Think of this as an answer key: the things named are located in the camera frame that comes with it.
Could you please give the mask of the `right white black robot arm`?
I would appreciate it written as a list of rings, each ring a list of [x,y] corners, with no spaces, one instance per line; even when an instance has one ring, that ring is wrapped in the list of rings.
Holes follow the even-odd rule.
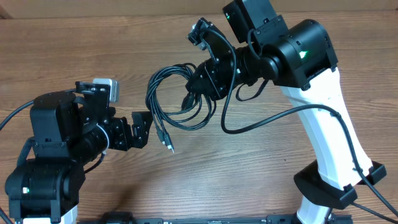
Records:
[[[332,210],[355,203],[356,185],[373,188],[386,176],[361,147],[345,106],[338,59],[326,29],[306,19],[287,27],[269,1],[233,1],[223,8],[238,42],[233,47],[210,21],[199,19],[188,40],[210,53],[189,79],[189,92],[229,100],[259,79],[279,86],[298,114],[316,159],[295,174],[302,193],[292,223],[351,223]]]

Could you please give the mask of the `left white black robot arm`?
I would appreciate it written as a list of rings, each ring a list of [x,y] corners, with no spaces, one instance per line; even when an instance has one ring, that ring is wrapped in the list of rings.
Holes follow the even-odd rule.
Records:
[[[16,223],[75,223],[86,174],[108,149],[128,151],[147,144],[150,112],[117,118],[109,90],[57,91],[31,102],[34,135],[6,179],[9,218]]]

